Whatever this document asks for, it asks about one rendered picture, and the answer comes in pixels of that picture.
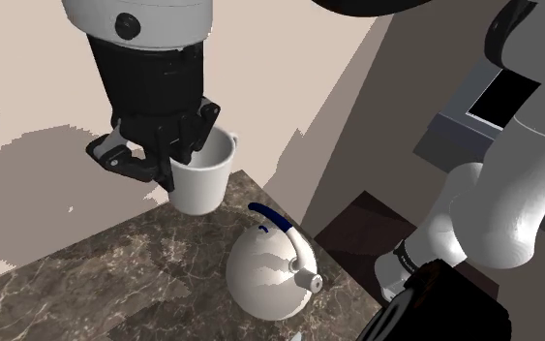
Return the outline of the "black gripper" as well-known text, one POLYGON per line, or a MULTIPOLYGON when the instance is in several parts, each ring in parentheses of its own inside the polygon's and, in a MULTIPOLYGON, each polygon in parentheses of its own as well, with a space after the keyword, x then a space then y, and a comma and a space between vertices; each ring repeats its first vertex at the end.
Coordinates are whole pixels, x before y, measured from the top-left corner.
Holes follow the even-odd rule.
POLYGON ((153 143, 162 127, 174 143, 174 160, 183 165, 199 152, 221 107, 203 97, 203 43, 172 50, 140 50, 90 36, 116 125, 85 147, 103 169, 141 182, 156 182, 168 193, 174 181, 167 151, 144 150, 142 159, 127 146, 153 143))

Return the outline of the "white mug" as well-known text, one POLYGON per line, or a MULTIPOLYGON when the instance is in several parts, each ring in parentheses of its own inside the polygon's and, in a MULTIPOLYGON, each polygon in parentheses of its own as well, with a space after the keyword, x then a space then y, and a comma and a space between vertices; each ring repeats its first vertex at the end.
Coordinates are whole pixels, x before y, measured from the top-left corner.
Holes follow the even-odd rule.
POLYGON ((237 142, 236 134, 213 127, 205 145, 193 154, 188 165, 170 160, 174 190, 168 193, 168 201, 176 210, 199 216, 222 203, 237 142))

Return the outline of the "grey cabinet with black panel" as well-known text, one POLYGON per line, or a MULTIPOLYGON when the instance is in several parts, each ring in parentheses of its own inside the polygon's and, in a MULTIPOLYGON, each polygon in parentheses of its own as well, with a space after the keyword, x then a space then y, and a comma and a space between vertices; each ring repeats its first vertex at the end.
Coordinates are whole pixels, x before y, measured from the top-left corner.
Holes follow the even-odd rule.
POLYGON ((477 184, 452 206, 459 233, 479 224, 485 233, 533 240, 545 231, 545 83, 499 127, 469 111, 501 71, 481 58, 414 150, 444 171, 482 163, 477 184))

